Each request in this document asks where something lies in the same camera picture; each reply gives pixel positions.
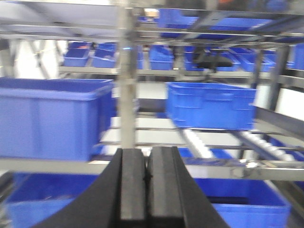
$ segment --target horizontal metal bar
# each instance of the horizontal metal bar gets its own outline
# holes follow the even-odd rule
[[[256,119],[281,129],[281,133],[304,141],[304,121],[256,107]]]
[[[60,22],[41,22],[41,21],[18,21],[0,19],[0,25],[10,26],[28,26],[28,27],[46,27],[46,28],[80,28],[80,29],[117,29],[112,25],[88,25],[76,23],[60,23]]]
[[[276,167],[271,161],[244,161],[242,163],[242,160],[185,159],[184,162],[193,178],[304,180],[302,162],[287,162],[288,165],[284,167]]]
[[[60,66],[60,73],[81,73],[81,74],[102,74],[102,75],[118,75],[120,69],[117,68],[98,68],[98,67],[76,67],[76,66]]]
[[[222,130],[222,129],[199,129],[199,128],[191,128],[194,132],[202,132],[202,133],[231,133],[231,130]],[[273,135],[282,135],[277,132],[266,132],[266,131],[248,131],[251,134],[273,134]]]
[[[282,75],[304,78],[304,70],[285,69]]]
[[[232,45],[236,47],[258,47],[261,49],[264,48],[276,48],[281,46],[289,45],[289,43],[278,43],[278,42],[262,42],[262,41],[253,41],[253,42],[235,42],[235,41],[218,41],[218,40],[210,40],[210,39],[187,39],[187,40],[181,40],[178,38],[172,39],[172,38],[159,38],[159,37],[139,37],[136,39],[136,42],[138,43],[146,43],[146,44],[153,44],[155,42],[160,42],[164,44],[170,44],[172,46],[186,46],[188,44],[194,44],[194,45],[214,45],[222,46],[222,45]]]
[[[46,161],[33,159],[0,159],[3,170],[18,172],[43,173],[86,173],[100,174],[109,161]]]
[[[60,73],[82,73],[82,74],[101,74],[101,75],[118,75],[120,69],[118,68],[97,68],[97,67],[75,67],[75,66],[60,66],[59,67]],[[139,76],[166,76],[166,77],[176,77],[180,71],[177,69],[175,70],[151,70],[151,69],[143,69],[137,70],[137,75]],[[183,75],[187,76],[188,80],[199,80],[199,78],[191,78],[191,77],[202,77],[202,72],[200,71],[182,71]],[[217,79],[217,78],[235,78],[235,79],[248,79],[251,77],[251,72],[245,71],[219,71],[210,79]],[[269,79],[269,73],[261,72],[261,78]]]
[[[100,174],[106,161],[45,161],[27,159],[0,159],[4,170],[31,173]],[[185,158],[184,162],[194,178],[255,179],[304,181],[304,165],[295,161],[245,161]]]
[[[209,30],[209,29],[178,29],[178,28],[136,28],[137,32],[165,32],[165,33],[181,33],[181,34],[212,34],[212,35],[233,35],[233,36],[263,36],[277,37],[280,32],[259,32],[259,31],[230,31],[230,30]]]
[[[12,2],[35,2],[35,3],[57,3],[57,4],[75,4],[75,5],[93,5],[93,6],[117,6],[118,3],[114,0],[14,0]]]
[[[5,38],[34,38],[34,39],[72,39],[72,40],[83,40],[83,41],[98,41],[98,40],[117,40],[118,37],[104,37],[104,36],[69,36],[59,34],[39,34],[39,33],[27,33],[27,32],[11,32],[11,31],[0,31],[0,36]]]
[[[304,88],[304,78],[294,76],[280,75],[278,82],[283,85],[289,85],[297,88]]]

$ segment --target metal frame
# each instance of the metal frame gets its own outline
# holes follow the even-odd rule
[[[298,0],[287,1],[286,8],[272,9],[267,6],[267,1],[255,1],[259,4],[250,4],[250,0],[229,1],[221,3],[219,0],[200,0],[187,1],[184,4],[182,0],[15,0],[31,8],[36,13],[43,13],[39,3],[44,3],[48,6],[61,5],[91,5],[92,7],[101,6],[117,6],[119,8],[119,23],[118,26],[106,26],[96,24],[82,23],[65,23],[56,21],[52,15],[47,15],[47,22],[32,22],[32,21],[14,21],[0,20],[0,47],[5,44],[4,48],[0,48],[0,57],[6,61],[3,63],[3,68],[6,76],[14,77],[14,56],[15,53],[9,47],[8,41],[3,39],[9,38],[26,38],[26,39],[69,39],[69,40],[119,40],[120,44],[120,68],[106,69],[94,67],[59,67],[61,73],[82,73],[96,74],[107,76],[118,76],[118,83],[121,89],[121,98],[119,102],[119,113],[122,116],[122,135],[121,141],[115,142],[122,145],[123,148],[134,148],[135,146],[151,146],[147,143],[136,143],[135,131],[140,128],[135,126],[135,92],[136,82],[139,76],[158,76],[157,80],[166,77],[169,80],[201,80],[204,78],[200,72],[188,72],[183,69],[181,47],[185,45],[196,45],[210,47],[248,47],[258,49],[258,58],[256,61],[255,71],[252,74],[247,72],[225,72],[213,75],[211,78],[233,79],[234,82],[249,82],[251,79],[251,87],[257,88],[261,82],[271,81],[271,93],[269,95],[268,106],[269,110],[257,108],[256,112],[256,127],[262,132],[262,135],[271,135],[277,139],[289,142],[291,145],[300,145],[301,148],[288,146],[279,148],[283,150],[301,150],[304,147],[304,122],[295,120],[290,117],[276,114],[277,99],[280,93],[280,88],[288,86],[288,88],[304,88],[304,71],[286,70],[286,62],[288,60],[289,46],[295,43],[304,42],[303,32],[294,32],[294,29],[304,27],[304,3],[300,5]],[[136,22],[136,8],[171,8],[183,9],[187,13],[198,16],[199,19],[189,29],[174,29],[174,28],[157,28],[153,23],[139,24]],[[272,19],[273,21],[250,31],[217,31],[211,30],[218,19],[225,17],[238,18],[261,18]],[[49,27],[60,28],[63,34],[42,34],[31,32],[16,32],[18,26],[27,27]],[[87,36],[81,34],[80,29],[118,29],[119,36]],[[162,38],[160,33],[180,33],[177,38]],[[197,39],[200,34],[223,34],[231,35],[232,37],[225,40],[209,40]],[[282,42],[283,38],[296,38],[290,42]],[[137,70],[136,71],[136,45],[137,44],[168,44],[179,46],[180,58],[177,63],[177,69],[171,71],[155,71],[155,70]],[[273,69],[271,76],[260,73],[260,63],[263,58],[263,50],[276,48],[278,54],[278,62]],[[154,101],[140,103],[141,111],[152,111]],[[156,110],[161,110],[163,101],[157,103]],[[155,127],[154,130],[160,131],[160,128]],[[206,129],[192,129],[192,132],[208,131]],[[227,149],[252,149],[260,155],[268,159],[271,157],[265,148],[260,145],[248,141],[240,132],[229,132],[240,139],[244,144],[240,146],[218,146],[207,145],[209,148],[221,147]],[[186,144],[192,145],[193,142],[185,142],[179,146]],[[107,166],[108,160],[105,157],[100,158],[101,161],[91,162],[73,162],[73,161],[35,161],[24,159],[0,159],[0,167],[13,171],[25,172],[59,172],[59,173],[100,173]],[[304,166],[301,162],[295,161],[245,161],[245,160],[202,160],[195,158],[184,161],[193,177],[200,178],[237,178],[237,179],[259,179],[259,180],[277,180],[277,181],[304,181]]]

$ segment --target blue plastic crate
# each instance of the blue plastic crate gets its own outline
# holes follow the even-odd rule
[[[95,175],[33,174],[6,199],[14,228],[30,228],[62,209],[81,194]]]
[[[167,115],[178,127],[249,130],[256,90],[212,83],[167,83]]]
[[[72,42],[69,44],[68,49],[81,48],[81,49],[90,49],[92,42]]]
[[[110,86],[113,88],[113,80],[109,79],[64,79],[65,81],[73,81],[80,83],[99,83],[103,86]],[[108,91],[101,97],[100,101],[100,109],[99,109],[99,124],[100,124],[100,132],[104,133],[111,127],[111,117],[113,117],[114,111],[116,111],[116,103],[112,98],[112,91]]]
[[[290,204],[263,180],[195,181],[231,228],[285,228]]]
[[[230,49],[230,53],[233,55],[237,54],[255,54],[254,50],[248,49],[248,48],[238,48],[238,47],[233,47]]]
[[[274,67],[276,65],[276,53],[274,51],[265,52],[264,57],[266,57],[270,61],[272,67]],[[291,62],[291,61],[287,62],[286,68],[294,68],[294,67],[295,67],[294,62]]]
[[[159,9],[160,19],[158,26],[160,28],[175,28],[175,29],[187,29],[189,28],[198,17],[183,16],[180,9]],[[251,28],[257,28],[271,22],[270,19],[247,19],[247,18],[224,18],[220,20],[214,26],[211,26],[211,30],[235,30],[244,31]],[[176,38],[179,33],[162,33],[161,36]],[[229,35],[212,35],[203,34],[200,35],[201,39],[227,39]]]
[[[253,72],[255,69],[256,54],[237,54],[236,58],[240,61],[241,67],[248,72]],[[272,67],[272,62],[266,57],[263,59],[261,72],[269,72]]]
[[[142,46],[137,48],[137,69],[143,69],[143,49]]]
[[[149,59],[152,70],[171,70],[173,68],[173,54],[167,46],[152,45]]]
[[[0,156],[89,160],[112,117],[103,81],[1,78]]]
[[[96,49],[92,65],[94,67],[114,68],[116,64],[115,52]]]
[[[115,52],[116,51],[116,47],[117,47],[116,43],[108,42],[108,43],[98,44],[96,49],[102,49],[102,50],[106,50],[106,51]]]
[[[85,67],[89,58],[89,49],[73,48],[69,49],[64,56],[64,66],[68,67]]]
[[[295,69],[304,70],[303,53],[304,53],[304,43],[296,45],[294,49]]]

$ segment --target bin handle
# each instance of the bin handle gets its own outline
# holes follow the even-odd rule
[[[207,93],[205,99],[209,101],[232,101],[233,94],[230,93]]]

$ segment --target warehouse rack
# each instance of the warehouse rack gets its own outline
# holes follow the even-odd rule
[[[30,10],[35,16],[25,19],[6,19],[0,16],[0,58],[2,71],[6,76],[14,77],[14,60],[19,40],[26,39],[31,42],[33,52],[37,54],[37,60],[44,72],[45,78],[49,78],[39,50],[33,46],[33,40],[79,40],[93,42],[118,41],[120,44],[118,68],[95,68],[95,67],[67,67],[59,66],[60,73],[91,74],[95,77],[117,77],[121,91],[118,105],[121,116],[121,140],[116,142],[101,141],[103,144],[121,145],[122,148],[134,148],[136,146],[177,145],[189,146],[191,142],[182,143],[158,143],[136,141],[136,131],[170,131],[181,130],[169,123],[169,127],[157,126],[157,119],[151,119],[150,125],[136,126],[136,114],[131,107],[136,105],[136,82],[142,76],[153,76],[156,81],[165,80],[200,80],[204,73],[185,71],[183,68],[182,47],[186,45],[209,46],[209,47],[242,47],[254,48],[257,52],[254,73],[249,72],[218,72],[211,79],[224,78],[230,83],[250,84],[256,88],[260,83],[270,83],[271,89],[267,103],[267,109],[256,109],[256,128],[251,134],[259,134],[265,138],[271,136],[286,144],[297,147],[280,147],[282,150],[304,151],[304,122],[287,117],[275,112],[281,88],[303,91],[304,71],[286,69],[286,63],[290,53],[290,46],[304,42],[304,3],[298,0],[286,1],[282,9],[267,7],[263,0],[251,1],[226,1],[220,0],[0,0],[0,12],[6,6],[18,6]],[[153,22],[139,23],[136,20],[138,9],[142,8],[166,8],[182,9],[187,14],[199,17],[192,27],[158,28]],[[64,12],[81,11],[83,15],[77,19],[74,16],[60,17]],[[108,10],[113,12],[114,23],[110,25],[100,21],[94,23],[96,12]],[[92,21],[81,22],[87,18]],[[256,18],[270,19],[258,28],[248,31],[211,30],[210,27],[223,18]],[[47,28],[50,31],[39,31]],[[179,33],[177,38],[164,38],[161,33]],[[230,35],[224,40],[198,39],[201,34]],[[136,45],[166,44],[177,48],[176,66],[173,70],[136,70]],[[263,52],[267,49],[276,49],[277,63],[270,73],[261,73]],[[140,112],[164,112],[165,102],[160,99],[139,99]],[[304,218],[303,206],[299,203],[304,199],[304,193],[293,183],[287,181],[304,181],[304,165],[298,161],[274,161],[270,159],[269,152],[258,143],[246,140],[239,132],[226,130],[190,129],[192,132],[216,132],[230,133],[237,137],[242,144],[231,145],[208,145],[210,148],[254,150],[260,159],[245,161],[239,160],[202,160],[201,158],[185,159],[187,168],[194,177],[209,178],[234,178],[234,179],[259,179],[274,180],[281,191],[291,199],[294,208]],[[1,169],[25,172],[57,172],[57,173],[100,173],[109,163],[110,156],[96,156],[90,162],[74,161],[41,161],[25,159],[0,159]]]

